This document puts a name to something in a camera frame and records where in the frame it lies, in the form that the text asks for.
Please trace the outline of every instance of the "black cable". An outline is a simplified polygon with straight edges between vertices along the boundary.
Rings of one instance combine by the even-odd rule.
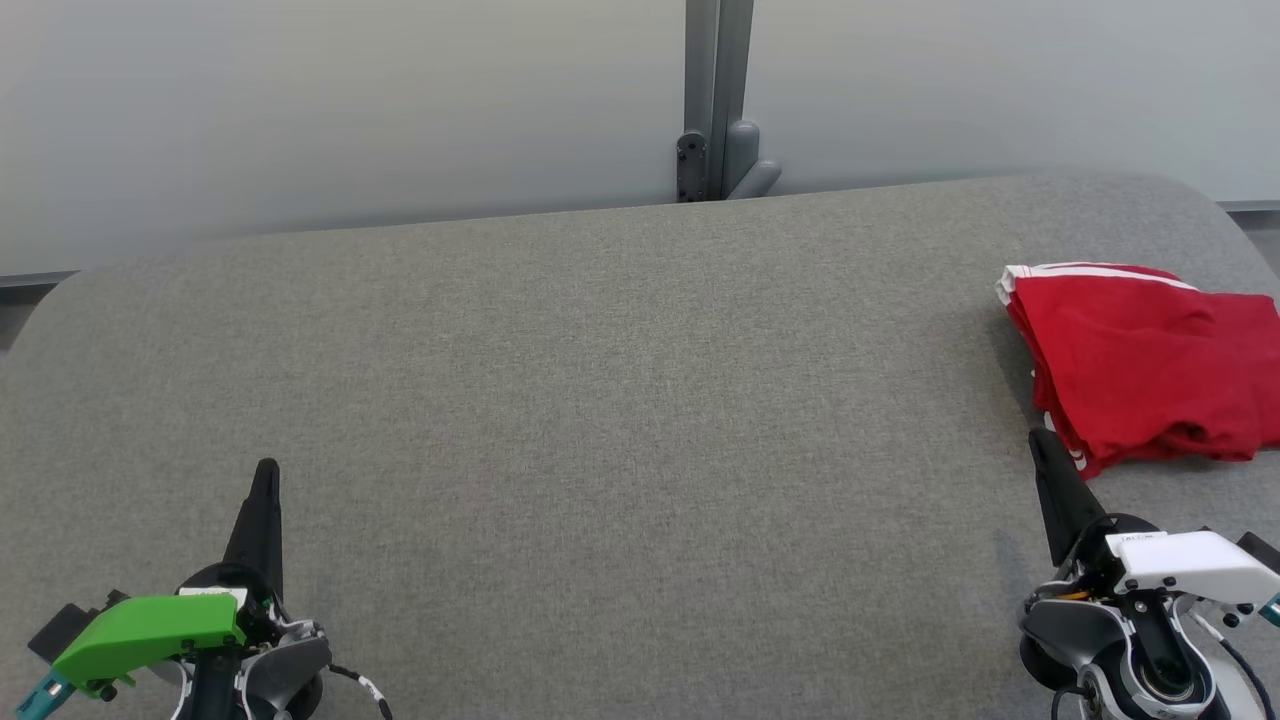
[[[1258,700],[1262,701],[1262,710],[1267,714],[1267,720],[1276,720],[1276,711],[1271,708],[1271,696],[1267,694],[1267,689],[1262,687],[1262,679],[1258,674],[1253,671],[1253,666],[1249,665],[1240,651],[1231,647],[1228,641],[1219,641],[1222,644],[1222,650],[1231,656],[1233,660],[1244,670],[1244,674],[1249,676],[1249,682],[1253,683],[1253,689],[1258,692]]]
[[[351,678],[352,680],[360,683],[361,687],[369,691],[369,694],[374,696],[374,701],[378,702],[378,711],[381,712],[383,720],[392,720],[392,708],[389,705],[387,705],[387,698],[383,697],[383,693],[378,692],[378,688],[374,687],[374,683],[371,683],[369,678],[361,675],[360,673],[356,673],[355,670],[347,670],[340,665],[333,665],[333,664],[329,665],[329,671],[337,675],[342,675],[343,678]]]
[[[1065,696],[1069,696],[1069,694],[1078,694],[1080,697],[1089,697],[1089,691],[1087,691],[1084,688],[1059,688],[1057,692],[1053,693],[1053,705],[1052,705],[1052,707],[1050,708],[1050,712],[1048,712],[1050,720],[1057,720],[1057,706],[1061,705],[1062,703],[1062,698]]]
[[[1116,520],[1137,520],[1146,525],[1151,525],[1151,523],[1147,523],[1142,518],[1138,518],[1137,515],[1130,515],[1128,512],[1106,512],[1103,515],[1098,515],[1097,518],[1085,523],[1084,527],[1080,528],[1080,532],[1076,533],[1075,541],[1071,543],[1071,550],[1066,553],[1066,557],[1062,560],[1062,565],[1066,565],[1069,562],[1074,564],[1076,560],[1075,553],[1080,550],[1080,542],[1085,538],[1085,536],[1088,536],[1092,530],[1094,530],[1098,525],[1106,523],[1107,520],[1111,520],[1111,529],[1116,528],[1117,524]]]

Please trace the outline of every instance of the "white stripe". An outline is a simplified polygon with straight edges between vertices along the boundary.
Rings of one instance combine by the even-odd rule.
[[[1098,268],[1120,268],[1124,265],[1134,265],[1133,263],[1088,263],[1084,260],[1076,260],[1075,263],[1048,263],[1046,265],[1036,265],[1037,268],[1078,268],[1080,265],[1096,265]]]
[[[1222,641],[1226,639],[1226,638],[1222,637],[1222,633],[1217,632],[1217,628],[1215,628],[1213,625],[1210,625],[1208,620],[1206,620],[1204,618],[1202,618],[1199,612],[1196,612],[1193,610],[1192,611],[1192,619],[1194,619],[1196,623],[1199,624],[1201,628],[1204,628],[1204,632],[1207,632],[1210,634],[1210,637],[1213,638],[1215,641],[1222,642]]]
[[[1066,278],[1066,277],[1092,277],[1092,278],[1128,278],[1134,281],[1148,281],[1167,284],[1170,287],[1176,287],[1180,290],[1190,290],[1199,292],[1199,290],[1179,281],[1164,278],[1160,275],[1146,275],[1142,273],[1134,273],[1133,270],[1117,270],[1115,268],[1100,268],[1094,265],[1005,265],[1005,272],[1000,275],[1000,282],[996,283],[996,296],[1000,297],[1000,302],[1009,305],[1011,301],[1011,295],[1018,291],[1018,278]]]
[[[365,689],[369,691],[369,694],[374,696],[374,702],[381,702],[387,700],[385,697],[383,697],[383,693],[378,692],[378,688],[375,688],[374,684],[369,682],[369,678],[361,675],[360,679],[356,682],[360,683],[361,685],[365,685]]]

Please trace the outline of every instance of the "gray floor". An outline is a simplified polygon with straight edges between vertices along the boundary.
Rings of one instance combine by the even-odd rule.
[[[1233,213],[1231,218],[1280,275],[1280,210]],[[0,290],[0,357],[13,346],[27,316],[49,290],[47,286]]]
[[[18,331],[27,323],[27,316],[36,304],[52,290],[52,286],[10,287],[0,290],[0,357],[13,347]]]

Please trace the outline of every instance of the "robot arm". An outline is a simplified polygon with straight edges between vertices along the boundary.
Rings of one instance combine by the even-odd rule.
[[[64,607],[28,647],[52,667],[18,706],[18,720],[44,720],[76,692],[110,702],[116,683],[152,669],[180,685],[173,717],[306,720],[320,702],[320,673],[360,682],[385,720],[385,698],[366,678],[332,665],[324,629],[284,610],[280,468],[259,462],[223,561],[172,596],[113,591],[102,610]]]
[[[1030,446],[1059,565],[1023,606],[1021,656],[1032,675],[1060,696],[1082,694],[1089,719],[1274,720],[1248,664],[1262,708],[1234,667],[1187,638],[1180,618],[1198,618],[1194,607],[1208,603],[1229,628],[1254,616],[1280,626],[1280,553],[1252,533],[1233,543],[1208,529],[1170,534],[1106,514],[1056,436],[1033,430]]]

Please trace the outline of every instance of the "cable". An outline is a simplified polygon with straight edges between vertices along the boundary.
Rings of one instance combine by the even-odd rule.
[[[178,670],[182,671],[182,694],[178,696],[178,707],[173,708],[173,716],[169,717],[169,720],[178,720],[182,716],[182,711],[187,707],[187,698],[191,697],[191,674],[187,673],[187,667],[182,662],[177,660],[172,660],[170,662],[177,665]]]
[[[1228,655],[1230,655],[1231,659],[1240,665],[1240,670],[1244,670],[1244,674],[1249,676],[1249,682],[1253,683],[1253,689],[1258,692],[1258,700],[1262,701],[1262,711],[1267,714],[1267,720],[1276,720],[1276,711],[1271,708],[1271,696],[1268,696],[1267,689],[1262,687],[1262,679],[1253,671],[1253,667],[1247,660],[1244,660],[1244,656],[1240,655],[1238,650],[1231,647],[1231,643],[1222,641],[1221,644],[1222,650],[1225,650]]]
[[[1116,520],[1137,520],[1138,523],[1142,523],[1144,525],[1148,525],[1148,527],[1151,525],[1151,523],[1147,523],[1142,518],[1138,518],[1137,515],[1130,515],[1128,512],[1106,512],[1103,515],[1098,515],[1097,518],[1094,518],[1094,519],[1089,520],[1088,523],[1085,523],[1084,527],[1080,528],[1080,532],[1076,533],[1075,541],[1071,543],[1071,550],[1066,553],[1066,557],[1062,560],[1062,565],[1060,565],[1060,568],[1074,565],[1075,564],[1075,553],[1079,552],[1079,550],[1080,550],[1080,542],[1084,541],[1085,537],[1094,528],[1097,528],[1102,523],[1106,523],[1107,520],[1111,520],[1111,529],[1115,529]]]
[[[369,678],[361,675],[360,673],[356,673],[355,670],[347,670],[340,665],[330,664],[329,671],[337,675],[342,675],[343,678],[351,678],[352,680],[360,683],[366,691],[369,691],[369,694],[374,696],[374,702],[378,703],[378,711],[383,714],[383,720],[393,720],[392,708],[389,705],[387,705],[387,698],[383,697],[383,693],[378,692],[378,688],[374,685],[374,683],[369,680]]]
[[[1052,707],[1050,707],[1050,712],[1048,712],[1050,720],[1057,720],[1057,706],[1061,705],[1062,703],[1062,698],[1066,697],[1066,696],[1069,696],[1069,694],[1078,694],[1080,697],[1089,697],[1089,691],[1087,691],[1084,688],[1059,688],[1057,692],[1053,693],[1053,705],[1052,705]]]
[[[1215,628],[1213,625],[1210,625],[1208,620],[1202,618],[1199,612],[1193,611],[1190,615],[1192,619],[1196,620],[1196,623],[1201,628],[1204,628],[1204,630],[1215,641],[1217,641],[1217,644],[1222,646],[1222,650],[1225,650],[1226,653],[1231,656],[1231,660],[1234,660],[1235,664],[1240,666],[1240,670],[1244,670],[1244,674],[1249,678],[1249,682],[1253,683],[1253,689],[1257,691],[1258,693],[1258,700],[1262,701],[1262,711],[1266,712],[1267,720],[1276,720],[1276,711],[1271,707],[1271,696],[1267,694],[1267,689],[1262,685],[1262,679],[1258,678],[1258,674],[1253,671],[1253,666],[1249,665],[1249,661],[1245,660],[1243,655],[1240,655],[1240,651],[1231,647],[1231,643],[1229,643],[1226,638],[1222,637],[1222,633],[1217,632],[1217,628]]]

